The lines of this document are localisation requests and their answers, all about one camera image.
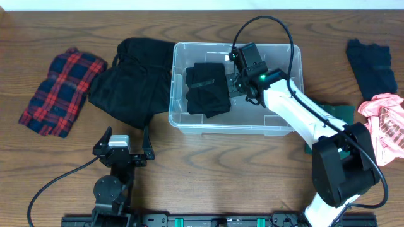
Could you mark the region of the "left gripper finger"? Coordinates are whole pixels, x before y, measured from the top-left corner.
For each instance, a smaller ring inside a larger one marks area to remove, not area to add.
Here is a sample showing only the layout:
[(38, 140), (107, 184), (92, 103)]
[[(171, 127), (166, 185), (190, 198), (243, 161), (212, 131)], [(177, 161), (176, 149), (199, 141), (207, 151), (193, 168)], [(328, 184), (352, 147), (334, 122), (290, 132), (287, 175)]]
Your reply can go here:
[(109, 139), (112, 135), (112, 128), (108, 126), (106, 131), (104, 132), (103, 136), (98, 140), (98, 142), (94, 145), (94, 151), (102, 151), (108, 146)]
[(142, 149), (144, 151), (144, 154), (153, 154), (153, 147), (150, 141), (149, 137), (149, 129), (148, 126), (146, 126), (143, 130), (143, 143), (142, 143)]

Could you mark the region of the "black taped garment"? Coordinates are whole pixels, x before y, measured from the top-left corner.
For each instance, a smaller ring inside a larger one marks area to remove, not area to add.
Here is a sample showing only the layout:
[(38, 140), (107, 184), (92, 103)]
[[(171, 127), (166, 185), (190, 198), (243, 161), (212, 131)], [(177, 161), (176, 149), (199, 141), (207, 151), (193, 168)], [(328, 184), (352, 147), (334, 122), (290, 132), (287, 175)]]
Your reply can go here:
[(231, 104), (222, 63), (194, 63), (186, 69), (187, 111), (207, 118), (230, 111)]

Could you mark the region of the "clear plastic storage bin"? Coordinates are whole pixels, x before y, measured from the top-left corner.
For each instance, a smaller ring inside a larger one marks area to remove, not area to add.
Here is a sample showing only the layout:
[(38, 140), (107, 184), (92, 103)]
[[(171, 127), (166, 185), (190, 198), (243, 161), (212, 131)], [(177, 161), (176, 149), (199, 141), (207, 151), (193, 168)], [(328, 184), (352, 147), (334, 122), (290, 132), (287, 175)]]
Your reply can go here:
[(179, 42), (174, 46), (170, 89), (169, 122), (184, 134), (263, 134), (285, 136), (294, 129), (279, 115), (245, 101), (244, 96), (230, 99), (231, 109), (208, 118), (204, 114), (187, 112), (186, 70), (195, 63), (222, 63), (225, 73), (235, 71), (229, 61), (230, 43)]

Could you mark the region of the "green taped garment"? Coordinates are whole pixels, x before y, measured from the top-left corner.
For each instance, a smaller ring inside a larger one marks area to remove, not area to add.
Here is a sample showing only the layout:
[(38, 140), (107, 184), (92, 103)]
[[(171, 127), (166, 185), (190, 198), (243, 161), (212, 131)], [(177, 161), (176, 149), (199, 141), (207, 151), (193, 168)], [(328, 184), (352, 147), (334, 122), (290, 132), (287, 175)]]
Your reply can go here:
[[(355, 106), (351, 105), (329, 105), (325, 103), (320, 103), (316, 100), (313, 100), (313, 102), (317, 105), (319, 105), (323, 110), (331, 114), (332, 116), (339, 118), (343, 121), (345, 121), (348, 125), (352, 125), (354, 123), (354, 113), (355, 113)], [(304, 152), (306, 154), (312, 154), (312, 149), (310, 146), (305, 143), (305, 149)], [(346, 158), (350, 152), (349, 151), (341, 151), (339, 152), (340, 158)]]

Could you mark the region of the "pink printed t-shirt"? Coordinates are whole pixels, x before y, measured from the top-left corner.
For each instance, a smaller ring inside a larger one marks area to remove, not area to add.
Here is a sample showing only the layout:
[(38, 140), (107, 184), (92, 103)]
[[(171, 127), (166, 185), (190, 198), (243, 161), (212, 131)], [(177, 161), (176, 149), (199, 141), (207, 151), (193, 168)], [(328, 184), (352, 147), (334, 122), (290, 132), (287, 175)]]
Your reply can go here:
[(365, 101), (358, 112), (367, 118), (376, 161), (385, 166), (403, 158), (403, 98), (391, 93), (375, 95)]

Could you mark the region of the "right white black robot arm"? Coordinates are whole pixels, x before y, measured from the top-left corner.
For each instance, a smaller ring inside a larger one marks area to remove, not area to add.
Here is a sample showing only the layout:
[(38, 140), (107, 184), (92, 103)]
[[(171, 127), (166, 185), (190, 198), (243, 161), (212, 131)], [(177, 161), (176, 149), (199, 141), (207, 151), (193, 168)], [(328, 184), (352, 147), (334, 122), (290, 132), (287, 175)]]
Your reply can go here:
[(325, 112), (296, 87), (281, 69), (270, 71), (254, 43), (233, 46), (237, 68), (229, 93), (278, 114), (312, 149), (316, 195), (299, 226), (338, 226), (343, 213), (372, 186), (383, 181), (371, 137), (360, 122), (349, 125)]

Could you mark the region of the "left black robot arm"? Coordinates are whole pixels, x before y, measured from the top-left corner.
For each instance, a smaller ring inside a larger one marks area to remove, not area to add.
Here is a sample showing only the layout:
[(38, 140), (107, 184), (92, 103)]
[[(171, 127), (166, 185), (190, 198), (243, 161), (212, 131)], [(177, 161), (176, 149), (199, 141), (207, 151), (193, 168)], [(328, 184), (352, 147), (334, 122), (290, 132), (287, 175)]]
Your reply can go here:
[(108, 127), (93, 147), (93, 154), (110, 168), (110, 174), (95, 183), (93, 194), (95, 208), (92, 226), (141, 226), (141, 217), (131, 209), (131, 196), (135, 169), (145, 167), (155, 159), (148, 127), (143, 130), (143, 153), (131, 153), (131, 141), (127, 135), (113, 135)]

